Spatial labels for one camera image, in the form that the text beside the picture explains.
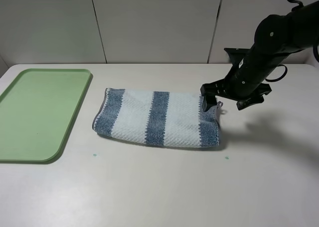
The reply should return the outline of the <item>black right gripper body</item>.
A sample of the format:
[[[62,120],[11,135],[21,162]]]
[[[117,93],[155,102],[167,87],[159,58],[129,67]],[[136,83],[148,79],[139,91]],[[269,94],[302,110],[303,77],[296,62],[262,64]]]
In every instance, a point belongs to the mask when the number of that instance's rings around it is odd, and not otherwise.
[[[236,63],[224,79],[216,81],[216,96],[233,101],[244,101],[254,96],[268,95],[272,89],[264,83],[271,74],[272,67],[253,67],[245,63]]]

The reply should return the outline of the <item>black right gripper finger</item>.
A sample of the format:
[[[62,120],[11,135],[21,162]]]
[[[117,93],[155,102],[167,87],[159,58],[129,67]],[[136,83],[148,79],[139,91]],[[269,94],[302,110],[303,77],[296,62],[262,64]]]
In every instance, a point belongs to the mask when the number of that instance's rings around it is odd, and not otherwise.
[[[202,101],[202,110],[209,111],[212,107],[217,105],[216,93],[218,91],[217,83],[203,84],[200,88]]]
[[[249,99],[244,100],[244,101],[238,101],[236,103],[236,106],[237,106],[237,109],[239,111],[241,111],[241,110],[248,108],[252,105],[261,104],[263,102],[264,102],[263,96],[254,96],[254,97],[249,98]]]

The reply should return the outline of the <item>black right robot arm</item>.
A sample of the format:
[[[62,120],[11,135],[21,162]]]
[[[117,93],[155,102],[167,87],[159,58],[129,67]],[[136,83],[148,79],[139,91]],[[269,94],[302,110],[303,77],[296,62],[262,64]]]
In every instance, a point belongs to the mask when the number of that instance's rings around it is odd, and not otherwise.
[[[260,104],[272,90],[263,81],[289,55],[319,43],[319,3],[297,8],[287,15],[269,15],[258,25],[249,49],[225,48],[232,67],[225,78],[201,86],[202,110],[217,104],[217,97],[234,100],[238,110]]]

